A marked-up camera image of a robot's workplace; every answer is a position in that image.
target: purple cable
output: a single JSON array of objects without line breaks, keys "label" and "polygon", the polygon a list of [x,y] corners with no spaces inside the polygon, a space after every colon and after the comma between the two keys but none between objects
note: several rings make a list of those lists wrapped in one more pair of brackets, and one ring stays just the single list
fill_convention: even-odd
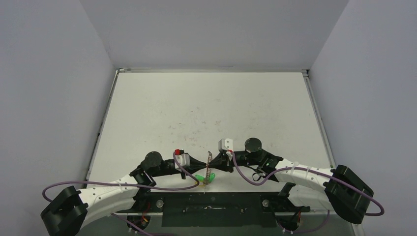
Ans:
[{"label": "purple cable", "polygon": [[144,230],[142,230],[141,228],[137,227],[135,224],[133,224],[132,222],[128,221],[127,219],[120,217],[114,213],[111,213],[112,216],[116,217],[119,220],[122,220],[124,222],[126,222],[127,224],[129,224],[132,228],[136,229],[139,234],[141,235],[148,235],[148,236],[174,236],[175,234],[168,234],[168,233],[146,233]]},{"label": "purple cable", "polygon": [[303,167],[286,167],[286,168],[281,168],[281,169],[278,169],[278,170],[275,170],[275,171],[271,172],[269,175],[267,175],[265,177],[264,180],[262,180],[259,183],[252,182],[250,179],[248,179],[242,173],[242,171],[238,167],[238,164],[236,162],[235,153],[233,151],[231,153],[232,153],[233,164],[235,165],[236,170],[239,172],[239,175],[242,176],[242,178],[244,178],[246,180],[246,182],[248,182],[250,184],[253,184],[253,185],[256,185],[256,186],[262,185],[262,184],[264,184],[268,180],[269,177],[271,177],[273,174],[275,174],[277,172],[280,172],[280,171],[287,171],[287,170],[292,170],[292,169],[294,169],[294,170],[301,170],[301,171],[308,171],[308,172],[311,172],[313,174],[317,174],[317,175],[320,175],[320,176],[327,177],[327,178],[329,178],[331,180],[334,180],[334,181],[336,181],[336,182],[338,182],[340,184],[345,185],[346,187],[354,190],[355,192],[357,192],[357,193],[361,194],[362,196],[364,196],[365,198],[369,199],[371,202],[375,203],[380,208],[380,210],[381,210],[381,212],[378,212],[378,213],[366,213],[365,215],[367,215],[367,216],[380,216],[380,215],[383,215],[385,213],[384,207],[382,207],[382,205],[379,202],[377,202],[375,199],[373,199],[371,196],[367,195],[366,193],[364,193],[364,192],[360,191],[359,189],[355,188],[354,186],[352,186],[352,185],[346,183],[345,181],[342,181],[342,180],[340,180],[340,179],[338,179],[336,177],[329,176],[329,175],[320,173],[320,172],[315,171],[315,170],[311,170],[311,169],[308,170],[307,168],[303,168]]},{"label": "purple cable", "polygon": [[328,222],[328,220],[330,219],[330,211],[328,210],[327,211],[327,216],[326,216],[326,219],[319,225],[319,226],[317,226],[317,227],[315,227],[315,228],[313,228],[313,229],[310,229],[310,230],[297,230],[297,231],[292,231],[293,232],[293,234],[305,234],[305,233],[311,233],[311,232],[314,232],[314,231],[317,231],[317,230],[319,230],[319,229],[321,229],[321,228],[323,228],[323,226],[325,225],[325,224],[327,224],[327,222]]},{"label": "purple cable", "polygon": [[59,183],[54,183],[51,184],[49,186],[47,186],[46,188],[44,188],[42,190],[42,196],[45,200],[52,202],[52,199],[48,198],[46,196],[46,191],[50,188],[56,187],[56,186],[60,186],[60,185],[65,185],[65,184],[95,184],[95,185],[103,185],[103,186],[129,186],[129,187],[139,187],[139,188],[150,188],[150,189],[156,189],[156,190],[166,190],[166,191],[181,191],[181,190],[187,190],[187,189],[192,189],[197,187],[198,185],[200,185],[200,182],[198,181],[197,178],[195,178],[192,174],[190,174],[190,172],[188,172],[186,169],[184,169],[184,167],[181,166],[181,164],[178,162],[178,160],[175,158],[175,152],[173,153],[173,157],[174,157],[174,162],[175,164],[188,176],[190,176],[193,180],[195,180],[197,183],[189,186],[189,187],[184,187],[184,188],[160,188],[160,187],[152,187],[152,186],[147,186],[147,185],[141,185],[141,184],[133,184],[133,183],[104,183],[104,182],[96,182],[96,181],[64,181],[64,182],[59,182]]}]

